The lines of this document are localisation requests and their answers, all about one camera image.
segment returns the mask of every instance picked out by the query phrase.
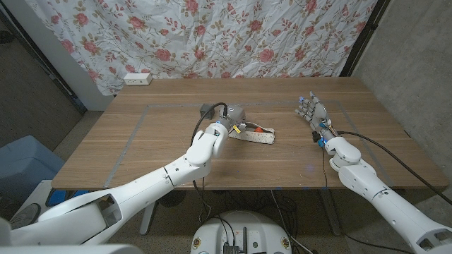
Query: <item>wooden table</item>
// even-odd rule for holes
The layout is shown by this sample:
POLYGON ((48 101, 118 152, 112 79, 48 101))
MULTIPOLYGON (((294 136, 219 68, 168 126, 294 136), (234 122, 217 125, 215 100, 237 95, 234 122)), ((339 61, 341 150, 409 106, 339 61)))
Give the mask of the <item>wooden table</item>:
MULTIPOLYGON (((312 143, 308 123, 294 113, 299 96, 309 96, 310 90, 325 104, 336 130, 366 135, 433 186, 448 185, 438 167, 359 79, 246 78, 153 80, 146 86, 124 87, 52 186, 99 190, 158 169, 186 152, 201 105, 225 102, 244 107, 247 121, 274 128, 276 139, 273 145, 264 145, 229 138, 221 157, 213 160, 206 189, 323 188, 322 150, 312 143)), ((214 120, 204 121, 201 129, 214 120)), ((345 137, 389 186, 424 188, 381 149, 355 136, 345 137)), ((326 154, 328 187, 344 188, 329 158, 326 154)), ((193 185, 189 182, 178 188, 192 189, 193 185)))

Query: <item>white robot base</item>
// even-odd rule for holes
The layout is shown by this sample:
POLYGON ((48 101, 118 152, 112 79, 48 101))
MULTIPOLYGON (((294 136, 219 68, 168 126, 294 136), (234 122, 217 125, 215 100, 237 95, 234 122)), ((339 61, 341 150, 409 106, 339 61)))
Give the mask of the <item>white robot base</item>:
POLYGON ((284 229, 262 214, 235 210, 223 212, 220 218, 222 220, 219 217, 209 219, 196 231, 191 243, 191 254, 292 253, 284 229))

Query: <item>white power strip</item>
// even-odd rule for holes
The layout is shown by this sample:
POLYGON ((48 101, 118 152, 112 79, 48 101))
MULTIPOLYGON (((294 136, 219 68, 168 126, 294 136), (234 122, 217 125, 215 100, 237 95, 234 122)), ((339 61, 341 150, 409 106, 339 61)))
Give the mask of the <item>white power strip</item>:
POLYGON ((127 73, 124 77, 126 85, 149 85, 152 79, 150 73, 127 73))

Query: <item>wall outlet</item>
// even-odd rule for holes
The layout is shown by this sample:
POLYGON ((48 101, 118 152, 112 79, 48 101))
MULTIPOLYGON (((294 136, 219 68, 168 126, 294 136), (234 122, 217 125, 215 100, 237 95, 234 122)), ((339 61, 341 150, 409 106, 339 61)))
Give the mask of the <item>wall outlet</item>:
POLYGON ((127 73, 124 77, 126 85, 149 85, 152 79, 150 73, 127 73))

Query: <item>floral curtain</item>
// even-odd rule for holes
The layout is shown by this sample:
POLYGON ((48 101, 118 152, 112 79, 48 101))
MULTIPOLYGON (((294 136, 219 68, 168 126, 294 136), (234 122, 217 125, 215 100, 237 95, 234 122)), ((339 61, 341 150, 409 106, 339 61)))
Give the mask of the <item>floral curtain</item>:
POLYGON ((26 0, 104 95, 153 78, 337 76, 376 0, 26 0))

